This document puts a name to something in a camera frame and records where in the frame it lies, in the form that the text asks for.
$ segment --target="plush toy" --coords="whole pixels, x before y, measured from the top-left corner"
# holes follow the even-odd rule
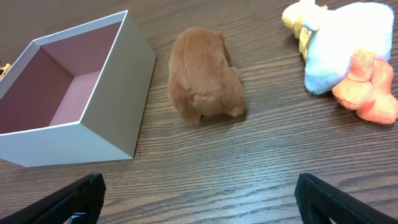
[[[395,122],[398,101],[391,95],[394,72],[387,62],[394,22],[390,7],[357,2],[332,11],[301,0],[283,12],[282,21],[299,39],[309,92],[332,90],[362,119]]]
[[[3,68],[0,67],[0,80],[8,72],[8,70],[10,70],[10,68],[11,68],[10,64],[6,64],[6,66],[4,66]]]
[[[180,34],[169,61],[168,96],[188,125],[202,116],[244,114],[246,105],[240,71],[222,32],[192,27]]]

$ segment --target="box wall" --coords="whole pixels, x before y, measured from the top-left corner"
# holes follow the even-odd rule
[[[120,24],[116,22],[41,47],[74,76],[100,71]]]
[[[39,49],[0,100],[0,134],[47,127],[72,80]]]
[[[79,121],[101,71],[73,78],[50,126]]]
[[[0,100],[6,94],[11,85],[15,82],[18,76],[21,74],[26,65],[30,62],[36,52],[40,49],[40,46],[32,41],[23,53],[17,58],[15,63],[11,66],[10,70],[0,80]]]
[[[0,158],[24,167],[131,159],[79,123],[0,135],[0,142]]]
[[[155,54],[128,14],[81,122],[134,156]]]

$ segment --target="orange plush feet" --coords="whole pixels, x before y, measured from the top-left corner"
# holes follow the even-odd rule
[[[374,103],[375,94],[370,79],[376,55],[363,49],[355,51],[347,77],[332,89],[334,96],[350,110]]]
[[[356,114],[367,121],[381,124],[392,124],[398,117],[398,100],[391,94],[391,83],[394,71],[385,60],[377,59],[371,79],[376,100],[356,111]]]

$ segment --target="wooden table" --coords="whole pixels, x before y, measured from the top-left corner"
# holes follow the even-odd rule
[[[293,2],[2,0],[1,66],[34,38],[125,9],[158,59],[135,159],[33,169],[0,161],[0,217],[100,172],[108,190],[99,223],[301,223],[293,193],[298,174],[310,172],[398,218],[398,126],[365,122],[332,96],[305,91],[298,43],[280,20]],[[398,1],[385,2],[398,11]],[[245,118],[190,128],[167,101],[170,49],[191,26],[225,31],[243,71]]]

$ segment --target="brown stuffed bear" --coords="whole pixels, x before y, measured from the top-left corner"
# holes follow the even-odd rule
[[[224,33],[192,27],[177,38],[169,61],[168,95],[188,125],[199,124],[202,115],[244,114],[240,72],[230,66]]]

